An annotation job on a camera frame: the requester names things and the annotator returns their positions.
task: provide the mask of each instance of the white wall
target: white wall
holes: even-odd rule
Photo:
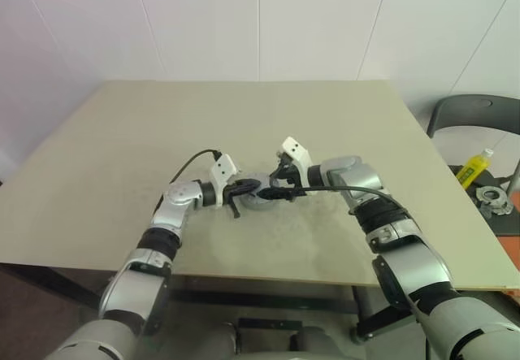
[[[0,178],[104,80],[389,78],[422,123],[450,93],[520,97],[519,16],[520,0],[0,0]],[[520,147],[471,133],[460,154],[453,134],[435,138],[451,162]]]

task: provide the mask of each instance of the beige tabletop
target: beige tabletop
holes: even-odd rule
[[[269,172],[289,135],[314,163],[348,154],[370,163],[458,288],[519,286],[489,227],[383,81],[108,83],[0,188],[0,261],[116,270],[192,154],[219,148],[244,174]],[[207,180],[211,162],[199,158],[181,179]],[[192,214],[175,272],[377,283],[374,256],[337,193],[241,212]]]

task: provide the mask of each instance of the bottle cap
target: bottle cap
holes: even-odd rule
[[[490,158],[493,155],[493,150],[491,149],[484,149],[482,152],[482,156],[485,158]]]

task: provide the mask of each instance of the chair backrest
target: chair backrest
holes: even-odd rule
[[[496,128],[520,135],[520,100],[487,94],[460,94],[437,102],[427,135],[452,126]]]

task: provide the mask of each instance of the plastic bottle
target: plastic bottle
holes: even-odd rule
[[[473,180],[489,166],[490,157],[492,155],[493,150],[484,149],[481,154],[471,157],[466,165],[457,173],[457,179],[464,189],[468,189]]]

